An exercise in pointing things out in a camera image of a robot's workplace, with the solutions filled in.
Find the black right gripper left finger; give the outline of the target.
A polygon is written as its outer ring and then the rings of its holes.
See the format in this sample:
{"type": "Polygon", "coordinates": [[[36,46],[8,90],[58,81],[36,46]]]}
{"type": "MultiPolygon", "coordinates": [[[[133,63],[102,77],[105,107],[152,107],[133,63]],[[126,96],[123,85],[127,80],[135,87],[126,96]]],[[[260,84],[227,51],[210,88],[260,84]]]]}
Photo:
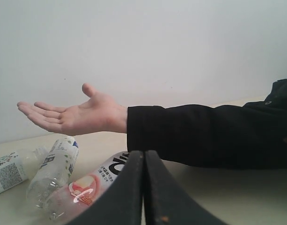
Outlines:
{"type": "Polygon", "coordinates": [[[140,225],[144,154],[133,151],[104,194],[70,225],[140,225]]]}

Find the black sleeved forearm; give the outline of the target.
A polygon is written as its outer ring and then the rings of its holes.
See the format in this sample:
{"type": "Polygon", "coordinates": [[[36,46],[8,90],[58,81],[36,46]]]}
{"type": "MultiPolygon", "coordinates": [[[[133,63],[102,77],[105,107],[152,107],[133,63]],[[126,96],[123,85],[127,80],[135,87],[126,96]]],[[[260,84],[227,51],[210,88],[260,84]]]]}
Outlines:
{"type": "Polygon", "coordinates": [[[264,101],[243,106],[134,106],[127,148],[164,160],[223,169],[287,169],[287,79],[264,101]]]}

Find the person's open bare hand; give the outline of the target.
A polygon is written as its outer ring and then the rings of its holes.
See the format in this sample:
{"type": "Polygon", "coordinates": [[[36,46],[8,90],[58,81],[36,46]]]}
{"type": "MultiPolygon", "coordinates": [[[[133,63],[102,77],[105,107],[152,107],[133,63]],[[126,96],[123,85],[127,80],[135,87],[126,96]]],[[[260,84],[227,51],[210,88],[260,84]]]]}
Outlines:
{"type": "Polygon", "coordinates": [[[89,100],[80,105],[56,107],[43,102],[33,105],[19,102],[17,107],[35,125],[52,133],[69,136],[97,132],[126,133],[126,107],[87,83],[83,84],[82,92],[89,100]]]}

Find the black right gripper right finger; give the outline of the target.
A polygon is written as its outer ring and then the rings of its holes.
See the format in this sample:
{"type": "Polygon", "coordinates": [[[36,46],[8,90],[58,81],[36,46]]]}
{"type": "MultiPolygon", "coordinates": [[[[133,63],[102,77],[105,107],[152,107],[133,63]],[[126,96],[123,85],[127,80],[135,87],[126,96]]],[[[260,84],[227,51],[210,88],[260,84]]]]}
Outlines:
{"type": "Polygon", "coordinates": [[[156,151],[145,152],[144,211],[147,225],[224,225],[174,180],[156,151]]]}

